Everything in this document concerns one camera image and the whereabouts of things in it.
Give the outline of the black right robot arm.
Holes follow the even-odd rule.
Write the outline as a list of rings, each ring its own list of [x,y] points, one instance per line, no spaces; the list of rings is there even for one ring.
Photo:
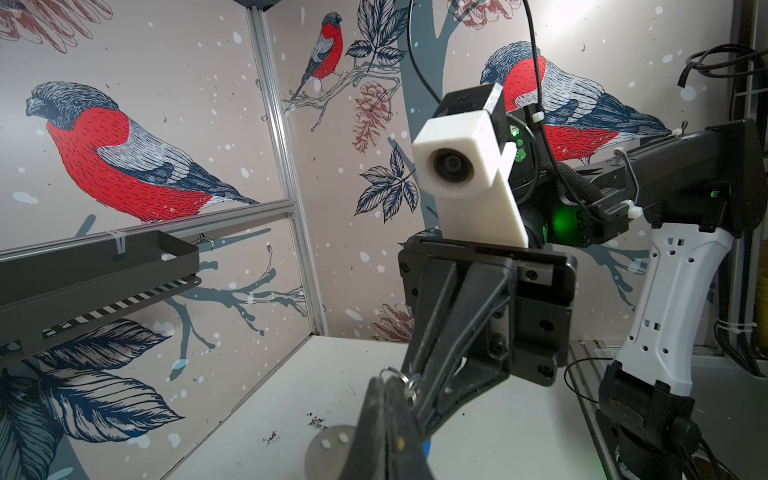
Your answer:
[[[706,448],[692,421],[691,358],[706,291],[733,240],[767,206],[750,121],[679,138],[675,173],[640,158],[650,263],[633,325],[608,366],[598,405],[618,430],[619,458],[639,479],[695,479]],[[433,435],[463,404],[511,376],[549,386],[565,365],[576,262],[529,245],[508,183],[512,156],[487,125],[429,121],[414,151],[442,226],[415,238],[401,272],[415,318],[403,371],[419,431]]]

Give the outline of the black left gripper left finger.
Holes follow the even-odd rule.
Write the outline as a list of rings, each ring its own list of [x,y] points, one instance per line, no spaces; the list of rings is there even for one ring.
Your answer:
[[[387,397],[385,383],[373,377],[366,390],[354,439],[341,480],[388,478]]]

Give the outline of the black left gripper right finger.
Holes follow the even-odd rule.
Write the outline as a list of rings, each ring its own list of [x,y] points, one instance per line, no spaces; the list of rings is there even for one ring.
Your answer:
[[[405,395],[405,384],[390,377],[384,384],[385,478],[432,480],[414,416]]]

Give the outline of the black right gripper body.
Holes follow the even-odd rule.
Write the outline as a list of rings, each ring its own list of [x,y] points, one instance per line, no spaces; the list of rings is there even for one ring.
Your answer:
[[[567,357],[575,301],[577,262],[567,254],[457,240],[414,238],[398,260],[406,301],[416,307],[421,270],[428,258],[456,261],[465,271],[473,262],[516,265],[516,294],[511,308],[490,320],[490,352],[509,351],[508,377],[549,386]]]

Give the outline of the silver metal carabiner keyring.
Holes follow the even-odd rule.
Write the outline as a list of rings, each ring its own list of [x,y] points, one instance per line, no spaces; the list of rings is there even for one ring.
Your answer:
[[[400,379],[405,384],[405,395],[412,412],[412,407],[417,400],[416,387],[420,380],[418,374],[408,376],[388,366],[374,377],[382,378],[384,383],[390,377]],[[358,420],[356,425],[328,427],[314,437],[305,454],[304,473],[307,479],[340,479],[357,425]]]

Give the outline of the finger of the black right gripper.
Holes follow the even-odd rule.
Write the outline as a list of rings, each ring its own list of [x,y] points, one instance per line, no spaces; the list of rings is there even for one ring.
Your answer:
[[[428,258],[421,270],[414,332],[403,362],[407,375],[421,375],[426,369],[440,332],[448,318],[458,285],[457,265],[452,260]]]
[[[419,433],[424,440],[461,406],[508,377],[504,362],[507,349],[490,352],[490,320],[511,308],[516,294],[516,265],[473,262],[458,270],[458,285],[448,318],[426,369],[419,375],[417,400],[412,407]]]

